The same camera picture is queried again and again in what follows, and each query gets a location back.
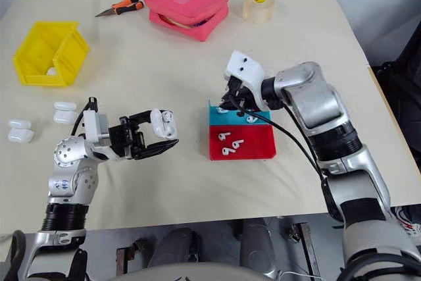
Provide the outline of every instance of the pink case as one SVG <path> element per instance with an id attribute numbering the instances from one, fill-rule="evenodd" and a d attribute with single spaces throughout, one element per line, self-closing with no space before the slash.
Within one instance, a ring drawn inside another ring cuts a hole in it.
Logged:
<path id="1" fill-rule="evenodd" d="M 145 0 L 150 8 L 152 22 L 205 41 L 213 29 L 228 14 L 228 0 Z M 160 15 L 180 24 L 193 25 L 208 19 L 204 24 L 182 28 L 163 20 Z"/>

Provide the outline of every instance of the clear tape roll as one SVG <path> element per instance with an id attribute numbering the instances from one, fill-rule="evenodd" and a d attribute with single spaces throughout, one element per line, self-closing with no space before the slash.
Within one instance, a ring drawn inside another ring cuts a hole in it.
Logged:
<path id="1" fill-rule="evenodd" d="M 275 0 L 244 0 L 243 18 L 253 24 L 264 24 L 272 18 Z"/>

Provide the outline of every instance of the yellow plastic bin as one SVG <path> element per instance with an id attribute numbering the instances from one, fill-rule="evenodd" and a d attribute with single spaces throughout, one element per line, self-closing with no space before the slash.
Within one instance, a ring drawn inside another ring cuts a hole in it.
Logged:
<path id="1" fill-rule="evenodd" d="M 35 22 L 13 57 L 23 85 L 65 87 L 73 84 L 89 46 L 78 22 Z M 47 74 L 51 68 L 54 74 Z"/>

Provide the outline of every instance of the table surface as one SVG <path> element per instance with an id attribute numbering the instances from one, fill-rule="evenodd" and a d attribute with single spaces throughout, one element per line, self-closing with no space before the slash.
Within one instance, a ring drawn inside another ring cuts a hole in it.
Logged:
<path id="1" fill-rule="evenodd" d="M 268 75 L 318 62 L 369 146 L 392 204 L 421 203 L 419 172 L 336 0 L 276 0 L 264 26 L 244 21 L 243 0 L 230 0 L 228 17 L 203 43 L 152 24 L 148 9 L 94 18 L 118 1 L 16 0 L 0 21 L 0 232 L 40 229 L 53 150 L 71 131 L 53 122 L 53 102 L 76 101 L 81 109 L 89 96 L 98 98 L 113 125 L 155 107 L 174 111 L 180 142 L 158 157 L 101 164 L 88 229 L 326 212 L 317 175 L 277 131 L 274 159 L 208 159 L 208 100 L 220 100 L 234 49 L 259 61 Z M 11 58 L 37 20 L 80 23 L 90 52 L 73 86 L 20 85 Z M 302 139 L 284 111 L 272 117 Z M 32 120 L 31 143 L 7 141 L 11 118 Z M 150 126 L 144 130 L 154 141 Z"/>

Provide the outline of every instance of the red and blue box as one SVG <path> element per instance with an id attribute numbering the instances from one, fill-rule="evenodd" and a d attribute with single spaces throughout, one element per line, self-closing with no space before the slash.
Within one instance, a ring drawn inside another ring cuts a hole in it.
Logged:
<path id="1" fill-rule="evenodd" d="M 219 113 L 209 105 L 209 159 L 212 161 L 236 159 L 271 159 L 276 155 L 274 131 L 271 125 L 258 119 L 247 121 L 249 115 L 237 116 L 238 111 Z M 257 114 L 270 119 L 270 112 Z M 231 133 L 224 141 L 218 137 L 221 133 Z M 232 142 L 244 140 L 235 153 L 222 154 L 224 147 L 233 148 Z"/>

